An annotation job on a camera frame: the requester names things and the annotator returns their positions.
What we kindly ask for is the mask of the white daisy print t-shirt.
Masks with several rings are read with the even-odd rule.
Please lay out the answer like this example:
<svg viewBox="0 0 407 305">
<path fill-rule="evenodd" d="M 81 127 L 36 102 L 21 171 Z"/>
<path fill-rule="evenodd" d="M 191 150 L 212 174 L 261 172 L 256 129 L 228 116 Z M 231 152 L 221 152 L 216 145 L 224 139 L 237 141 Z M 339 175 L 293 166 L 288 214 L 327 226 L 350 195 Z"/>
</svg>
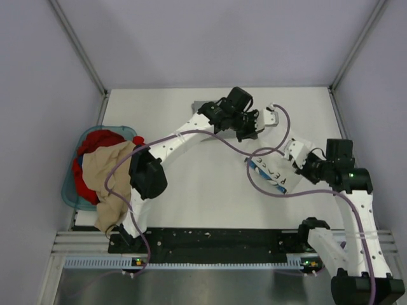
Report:
<svg viewBox="0 0 407 305">
<path fill-rule="evenodd" d="M 257 140 L 249 140 L 244 146 L 244 150 L 252 153 L 262 147 L 277 147 L 284 138 L 286 130 L 285 123 L 267 128 Z M 266 190 L 274 194 L 290 194 L 300 183 L 302 177 L 295 174 L 294 167 L 289 160 L 284 158 L 283 154 L 286 144 L 295 136 L 295 133 L 289 132 L 288 138 L 278 148 L 278 152 L 252 158 L 250 172 L 254 175 L 253 180 L 256 183 L 259 182 L 258 186 L 266 186 Z"/>
</svg>

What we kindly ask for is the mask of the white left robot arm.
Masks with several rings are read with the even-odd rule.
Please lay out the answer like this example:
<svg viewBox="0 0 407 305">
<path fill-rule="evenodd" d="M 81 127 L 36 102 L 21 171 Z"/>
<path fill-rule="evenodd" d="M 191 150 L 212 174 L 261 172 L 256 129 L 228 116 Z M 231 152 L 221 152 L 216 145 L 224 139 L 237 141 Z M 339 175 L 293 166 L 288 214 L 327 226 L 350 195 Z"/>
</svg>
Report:
<svg viewBox="0 0 407 305">
<path fill-rule="evenodd" d="M 148 201 L 159 197 L 168 186 L 165 170 L 182 154 L 212 134 L 232 130 L 239 142 L 257 139 L 266 126 L 264 110 L 252 109 L 253 97 L 234 87 L 227 97 L 204 103 L 183 126 L 147 148 L 134 149 L 130 160 L 130 208 L 123 221 L 122 244 L 131 252 L 144 244 Z"/>
</svg>

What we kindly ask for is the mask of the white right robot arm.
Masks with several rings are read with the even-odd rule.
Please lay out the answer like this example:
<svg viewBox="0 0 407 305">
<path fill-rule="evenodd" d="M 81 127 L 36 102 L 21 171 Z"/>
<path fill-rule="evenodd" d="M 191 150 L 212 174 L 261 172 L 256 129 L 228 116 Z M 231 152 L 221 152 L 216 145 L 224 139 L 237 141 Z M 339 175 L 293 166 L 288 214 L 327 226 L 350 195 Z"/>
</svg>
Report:
<svg viewBox="0 0 407 305">
<path fill-rule="evenodd" d="M 373 215 L 373 185 L 365 168 L 355 165 L 353 142 L 329 139 L 323 158 L 302 142 L 284 149 L 295 172 L 313 184 L 326 182 L 345 230 L 345 246 L 335 240 L 327 222 L 309 217 L 299 226 L 298 246 L 315 250 L 331 277 L 335 304 L 394 304 L 406 292 L 396 279 L 380 245 Z"/>
</svg>

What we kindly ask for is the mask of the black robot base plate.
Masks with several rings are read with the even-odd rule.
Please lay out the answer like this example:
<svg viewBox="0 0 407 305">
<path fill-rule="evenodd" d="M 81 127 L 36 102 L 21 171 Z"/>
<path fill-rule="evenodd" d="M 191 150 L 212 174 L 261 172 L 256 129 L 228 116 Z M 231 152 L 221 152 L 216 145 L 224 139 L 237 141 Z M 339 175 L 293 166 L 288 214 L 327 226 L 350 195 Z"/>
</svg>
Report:
<svg viewBox="0 0 407 305">
<path fill-rule="evenodd" d="M 281 229 L 207 229 L 151 227 L 142 238 L 119 228 L 110 237 L 110 254 L 147 254 L 158 263 L 280 263 L 289 254 L 316 257 L 298 231 Z"/>
</svg>

